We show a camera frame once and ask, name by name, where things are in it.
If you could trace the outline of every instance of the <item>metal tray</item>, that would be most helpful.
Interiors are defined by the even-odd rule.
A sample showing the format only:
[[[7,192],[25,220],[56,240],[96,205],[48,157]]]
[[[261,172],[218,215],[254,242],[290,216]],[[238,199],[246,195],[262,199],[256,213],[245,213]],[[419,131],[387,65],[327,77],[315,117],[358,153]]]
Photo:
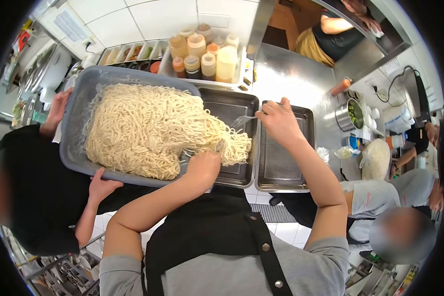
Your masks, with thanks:
[[[311,110],[292,106],[299,128],[315,148],[314,114]],[[306,181],[289,152],[260,129],[260,157],[255,175],[255,187],[264,192],[299,192],[307,190]]]
[[[256,96],[247,93],[234,91],[215,90],[209,88],[199,88],[204,107],[211,110],[211,114],[224,121],[225,124],[232,124],[241,115],[254,116],[259,109],[259,100]],[[215,183],[247,188],[253,179],[253,167],[258,151],[256,143],[258,120],[251,120],[243,126],[243,131],[252,138],[252,149],[247,159],[247,164],[235,164],[228,167],[221,167],[221,171]]]

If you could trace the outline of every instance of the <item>electrical outlet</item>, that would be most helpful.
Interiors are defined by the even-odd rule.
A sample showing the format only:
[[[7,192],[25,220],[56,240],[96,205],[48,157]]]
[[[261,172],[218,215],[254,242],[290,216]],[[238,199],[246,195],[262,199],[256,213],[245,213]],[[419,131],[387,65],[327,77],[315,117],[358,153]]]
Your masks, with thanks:
[[[371,89],[375,90],[373,87],[378,87],[378,83],[375,82],[373,78],[370,78],[369,80],[365,81],[365,84],[368,85]]]
[[[95,45],[95,41],[90,37],[82,40],[80,43],[83,44],[84,46],[87,46],[87,43],[89,43],[89,42],[90,42],[89,46]]]

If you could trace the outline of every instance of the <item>hand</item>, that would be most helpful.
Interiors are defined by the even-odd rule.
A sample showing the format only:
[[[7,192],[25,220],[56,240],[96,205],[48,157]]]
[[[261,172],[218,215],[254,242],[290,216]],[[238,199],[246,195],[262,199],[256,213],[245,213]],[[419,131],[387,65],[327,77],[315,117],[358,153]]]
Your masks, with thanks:
[[[363,21],[367,25],[367,27],[370,30],[373,30],[375,33],[382,31],[382,27],[380,26],[380,24],[376,20],[369,18],[369,17],[363,17],[363,16],[358,16],[358,18],[361,21]]]
[[[281,105],[273,101],[263,104],[263,112],[255,112],[255,116],[260,119],[266,128],[266,133],[275,139],[281,146],[290,150],[297,145],[296,140],[306,138],[299,129],[298,121],[291,110],[289,100],[285,97],[281,99]]]
[[[221,169],[221,155],[214,151],[205,151],[189,159],[186,178],[201,183],[209,189],[215,182]]]
[[[124,184],[119,181],[101,180],[102,175],[104,174],[105,169],[100,168],[95,171],[95,175],[90,177],[90,186],[89,186],[89,201],[94,205],[98,206],[104,198],[109,196],[112,192],[115,191],[118,187],[122,187]]]
[[[66,108],[66,103],[68,102],[68,98],[73,90],[74,88],[71,87],[67,91],[59,92],[54,96],[46,121],[49,120],[51,123],[57,125],[62,120],[62,116],[64,115],[64,110]]]

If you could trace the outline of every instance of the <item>fresh noodles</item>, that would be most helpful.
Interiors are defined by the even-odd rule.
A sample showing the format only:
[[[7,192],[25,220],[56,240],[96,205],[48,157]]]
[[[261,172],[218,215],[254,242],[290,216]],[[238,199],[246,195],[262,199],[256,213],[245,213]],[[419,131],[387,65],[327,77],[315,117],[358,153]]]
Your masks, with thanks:
[[[180,172],[182,154],[221,153],[222,165],[247,163],[251,138],[204,110],[189,92],[139,84],[109,85],[93,101],[86,154],[113,170],[160,180]]]

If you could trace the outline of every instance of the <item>sauce bottle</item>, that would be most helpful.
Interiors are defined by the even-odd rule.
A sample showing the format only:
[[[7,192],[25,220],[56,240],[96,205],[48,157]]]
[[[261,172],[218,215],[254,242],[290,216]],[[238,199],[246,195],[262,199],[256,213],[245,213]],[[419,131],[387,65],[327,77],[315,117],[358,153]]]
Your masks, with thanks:
[[[186,69],[184,68],[184,60],[182,57],[177,56],[174,58],[173,68],[178,78],[187,78]]]
[[[194,28],[184,28],[184,29],[179,30],[179,34],[181,36],[183,36],[186,40],[190,35],[192,35],[194,33],[195,33]]]
[[[197,56],[201,59],[206,53],[205,39],[202,35],[192,34],[187,38],[187,49],[190,55]]]
[[[217,54],[219,53],[219,45],[216,43],[211,43],[209,45],[207,45],[207,53],[213,54],[214,56],[217,56]]]
[[[239,47],[239,37],[237,34],[228,34],[225,38],[225,44],[226,45],[232,45],[235,48]]]
[[[219,50],[215,81],[232,83],[235,66],[237,65],[237,49],[227,45]]]
[[[171,57],[175,59],[177,56],[185,58],[189,55],[187,52],[186,39],[181,35],[174,35],[169,39],[169,52]]]
[[[201,79],[201,63],[195,55],[188,55],[184,59],[184,68],[189,79]]]
[[[207,53],[201,59],[201,72],[203,80],[215,80],[215,56]]]
[[[202,23],[197,27],[197,33],[204,36],[205,42],[209,44],[212,41],[212,28],[206,23]]]

